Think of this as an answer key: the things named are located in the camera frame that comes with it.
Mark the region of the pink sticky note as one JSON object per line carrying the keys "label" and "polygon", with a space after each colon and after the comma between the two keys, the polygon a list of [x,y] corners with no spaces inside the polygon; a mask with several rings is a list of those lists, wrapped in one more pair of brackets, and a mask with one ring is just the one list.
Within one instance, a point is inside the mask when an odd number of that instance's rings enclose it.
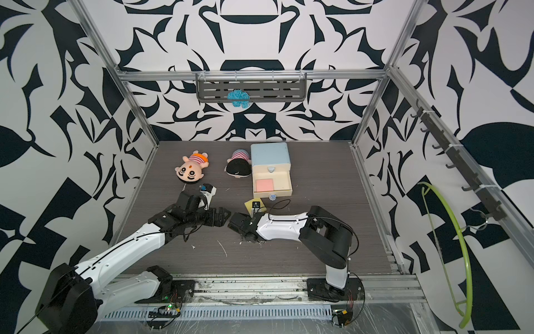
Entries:
{"label": "pink sticky note", "polygon": [[261,179],[255,181],[256,192],[272,192],[275,191],[273,179]]}

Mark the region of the light blue drawer box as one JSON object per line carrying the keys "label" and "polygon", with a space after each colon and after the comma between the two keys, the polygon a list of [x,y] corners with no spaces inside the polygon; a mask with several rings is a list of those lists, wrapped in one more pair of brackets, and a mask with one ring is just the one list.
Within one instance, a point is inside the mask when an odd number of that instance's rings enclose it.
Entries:
{"label": "light blue drawer box", "polygon": [[[285,142],[256,143],[251,145],[253,194],[256,198],[268,198],[274,193],[277,198],[289,197],[293,193],[291,183],[291,160]],[[256,192],[255,181],[273,179],[275,191]]]}

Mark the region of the yellow sticky note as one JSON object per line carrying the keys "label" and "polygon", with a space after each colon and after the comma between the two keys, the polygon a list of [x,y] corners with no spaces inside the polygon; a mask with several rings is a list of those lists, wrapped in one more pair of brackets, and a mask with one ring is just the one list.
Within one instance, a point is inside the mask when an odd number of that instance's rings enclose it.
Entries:
{"label": "yellow sticky note", "polygon": [[260,212],[256,212],[256,213],[253,213],[252,212],[252,201],[253,200],[261,200],[260,198],[254,198],[252,200],[249,200],[248,202],[245,203],[245,206],[246,206],[246,209],[248,211],[248,214],[251,216],[251,217],[254,217],[255,214],[257,213],[264,213],[266,211],[266,206],[260,211]]}

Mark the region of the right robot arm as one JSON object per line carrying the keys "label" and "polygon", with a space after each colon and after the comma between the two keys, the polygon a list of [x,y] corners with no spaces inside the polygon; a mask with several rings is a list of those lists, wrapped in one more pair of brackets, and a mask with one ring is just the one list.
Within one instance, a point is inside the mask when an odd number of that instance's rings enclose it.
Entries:
{"label": "right robot arm", "polygon": [[229,228],[248,242],[283,239],[302,243],[325,264],[326,285],[337,290],[346,287],[355,232],[324,208],[313,205],[308,212],[296,215],[236,213],[229,220]]}

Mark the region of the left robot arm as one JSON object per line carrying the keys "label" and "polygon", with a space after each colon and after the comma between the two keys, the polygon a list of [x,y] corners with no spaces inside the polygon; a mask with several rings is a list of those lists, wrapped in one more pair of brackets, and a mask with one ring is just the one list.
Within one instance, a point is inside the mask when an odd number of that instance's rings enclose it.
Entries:
{"label": "left robot arm", "polygon": [[147,268],[126,281],[115,278],[151,252],[200,226],[222,227],[231,216],[211,207],[213,191],[180,193],[176,203],[147,220],[112,248],[79,264],[61,264],[49,275],[36,317],[50,333],[86,333],[105,315],[138,301],[172,304],[177,299],[170,273]]}

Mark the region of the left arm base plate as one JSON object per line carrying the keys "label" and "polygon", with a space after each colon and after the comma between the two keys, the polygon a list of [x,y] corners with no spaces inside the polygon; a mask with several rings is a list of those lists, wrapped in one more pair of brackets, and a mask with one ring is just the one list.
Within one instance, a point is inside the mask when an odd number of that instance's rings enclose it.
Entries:
{"label": "left arm base plate", "polygon": [[195,285],[195,280],[166,281],[160,284],[154,296],[135,301],[135,304],[179,303],[193,297]]}

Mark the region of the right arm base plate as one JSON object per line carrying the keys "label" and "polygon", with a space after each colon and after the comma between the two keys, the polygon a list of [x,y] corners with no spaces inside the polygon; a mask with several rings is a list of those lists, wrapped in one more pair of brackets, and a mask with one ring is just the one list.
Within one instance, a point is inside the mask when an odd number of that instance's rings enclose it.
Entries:
{"label": "right arm base plate", "polygon": [[349,277],[343,289],[328,285],[325,278],[308,278],[306,285],[310,301],[339,303],[349,301],[350,296],[354,301],[363,301],[365,298],[365,289],[358,277]]}

